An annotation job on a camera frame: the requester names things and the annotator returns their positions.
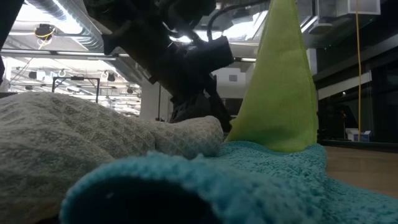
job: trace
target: ventilation duct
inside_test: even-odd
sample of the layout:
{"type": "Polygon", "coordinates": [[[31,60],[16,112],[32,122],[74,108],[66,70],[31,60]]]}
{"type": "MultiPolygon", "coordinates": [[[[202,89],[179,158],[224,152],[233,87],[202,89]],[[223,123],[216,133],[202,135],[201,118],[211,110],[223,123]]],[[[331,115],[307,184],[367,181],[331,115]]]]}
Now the ventilation duct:
{"type": "MultiPolygon", "coordinates": [[[[65,30],[64,32],[80,31],[78,34],[82,37],[74,37],[73,39],[90,52],[103,52],[104,43],[101,32],[79,7],[79,5],[82,6],[81,1],[79,3],[79,0],[26,0],[26,2],[43,13],[54,17],[58,22],[57,26],[60,26],[61,30],[65,30]]],[[[139,69],[128,66],[120,58],[106,63],[118,69],[127,81],[141,84],[142,76],[136,72],[139,69]]]]}

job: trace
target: wooden floor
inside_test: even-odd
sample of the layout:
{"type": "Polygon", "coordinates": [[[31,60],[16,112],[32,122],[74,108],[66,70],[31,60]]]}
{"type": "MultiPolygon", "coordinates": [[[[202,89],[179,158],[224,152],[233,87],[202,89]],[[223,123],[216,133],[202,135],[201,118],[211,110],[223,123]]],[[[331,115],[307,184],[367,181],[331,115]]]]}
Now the wooden floor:
{"type": "Polygon", "coordinates": [[[398,153],[326,149],[329,177],[398,198],[398,153]]]}

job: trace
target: lime green microfiber cloth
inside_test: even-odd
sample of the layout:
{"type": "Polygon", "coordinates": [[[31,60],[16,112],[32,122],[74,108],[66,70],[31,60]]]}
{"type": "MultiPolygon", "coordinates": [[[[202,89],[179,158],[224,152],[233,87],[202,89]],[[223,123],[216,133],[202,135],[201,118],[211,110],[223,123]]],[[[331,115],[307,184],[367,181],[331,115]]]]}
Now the lime green microfiber cloth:
{"type": "Polygon", "coordinates": [[[317,141],[315,87],[295,0],[273,0],[256,67],[227,141],[298,152],[317,141]]]}

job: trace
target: yellow cable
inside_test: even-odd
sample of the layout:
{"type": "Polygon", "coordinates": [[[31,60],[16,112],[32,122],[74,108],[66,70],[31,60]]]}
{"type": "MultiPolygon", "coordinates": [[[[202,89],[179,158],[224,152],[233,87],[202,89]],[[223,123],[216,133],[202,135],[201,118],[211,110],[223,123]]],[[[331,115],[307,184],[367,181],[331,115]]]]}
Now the yellow cable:
{"type": "Polygon", "coordinates": [[[49,44],[49,41],[47,40],[47,38],[48,38],[48,36],[46,36],[45,39],[43,40],[42,44],[40,44],[39,50],[40,50],[42,47],[44,47],[44,46],[46,46],[46,45],[49,44]]]}
{"type": "Polygon", "coordinates": [[[358,19],[358,7],[359,7],[359,0],[356,0],[356,7],[355,7],[355,19],[356,19],[356,44],[358,49],[358,66],[359,66],[359,85],[358,85],[358,141],[361,141],[361,76],[362,76],[362,65],[361,65],[361,47],[359,41],[359,19],[358,19]]]}
{"type": "Polygon", "coordinates": [[[49,35],[53,34],[55,31],[55,28],[52,29],[52,31],[49,34],[45,34],[45,35],[36,35],[36,37],[48,37],[49,35]]]}

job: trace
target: blue towel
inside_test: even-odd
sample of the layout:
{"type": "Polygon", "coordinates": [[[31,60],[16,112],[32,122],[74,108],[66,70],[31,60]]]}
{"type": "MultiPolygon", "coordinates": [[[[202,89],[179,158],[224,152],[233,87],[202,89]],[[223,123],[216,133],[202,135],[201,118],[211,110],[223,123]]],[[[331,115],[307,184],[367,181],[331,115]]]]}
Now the blue towel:
{"type": "Polygon", "coordinates": [[[103,165],[62,203],[63,224],[398,223],[398,200],[326,176],[326,151],[224,143],[219,157],[149,154],[103,165]]]}

